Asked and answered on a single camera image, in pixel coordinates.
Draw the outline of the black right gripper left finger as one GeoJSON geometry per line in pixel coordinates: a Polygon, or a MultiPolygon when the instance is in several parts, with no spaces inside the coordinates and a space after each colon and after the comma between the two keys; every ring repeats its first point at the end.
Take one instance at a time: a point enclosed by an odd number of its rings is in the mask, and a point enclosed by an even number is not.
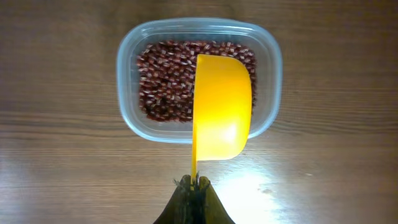
{"type": "Polygon", "coordinates": [[[193,196],[191,176],[176,181],[176,188],[154,224],[193,224],[193,196]]]}

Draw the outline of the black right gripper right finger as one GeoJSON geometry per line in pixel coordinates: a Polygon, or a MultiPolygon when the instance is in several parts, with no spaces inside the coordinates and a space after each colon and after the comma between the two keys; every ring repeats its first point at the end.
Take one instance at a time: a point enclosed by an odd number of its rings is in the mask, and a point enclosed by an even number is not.
{"type": "Polygon", "coordinates": [[[210,180],[197,176],[193,185],[193,222],[199,224],[234,224],[210,180]]]}

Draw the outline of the yellow plastic measuring scoop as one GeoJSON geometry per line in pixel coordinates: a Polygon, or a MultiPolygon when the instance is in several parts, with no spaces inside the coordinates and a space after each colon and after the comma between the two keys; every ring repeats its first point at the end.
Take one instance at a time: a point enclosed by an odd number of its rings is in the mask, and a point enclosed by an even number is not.
{"type": "Polygon", "coordinates": [[[249,73],[232,57],[197,56],[193,98],[191,181],[197,162],[239,155],[249,136],[252,90],[249,73]]]}

